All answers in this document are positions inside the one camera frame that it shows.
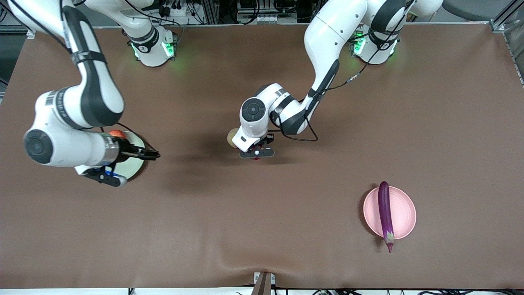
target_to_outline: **red object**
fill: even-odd
[[[113,129],[113,130],[109,131],[109,134],[112,135],[112,136],[115,136],[115,137],[123,137],[123,138],[127,139],[126,134],[122,130]]]

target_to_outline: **purple eggplant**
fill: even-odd
[[[389,185],[383,181],[378,188],[378,213],[382,224],[384,242],[391,253],[395,236],[393,234],[393,222],[391,221],[391,207],[389,206]]]

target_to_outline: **yellow object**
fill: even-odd
[[[227,142],[234,148],[237,148],[233,143],[233,137],[235,137],[236,132],[238,132],[238,128],[231,129],[231,131],[227,134]]]

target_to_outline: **table surface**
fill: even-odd
[[[50,37],[26,41],[0,107],[0,288],[237,286],[260,270],[294,288],[524,288],[524,91],[503,36],[406,26],[385,64],[327,93],[318,142],[277,135],[275,157],[241,160],[226,135],[242,102],[311,86],[305,29],[188,28],[158,68],[98,30],[121,122],[162,154],[122,188],[25,154],[35,99],[80,80]],[[340,60],[333,85],[363,65]],[[418,214],[392,254],[362,213],[384,180]]]

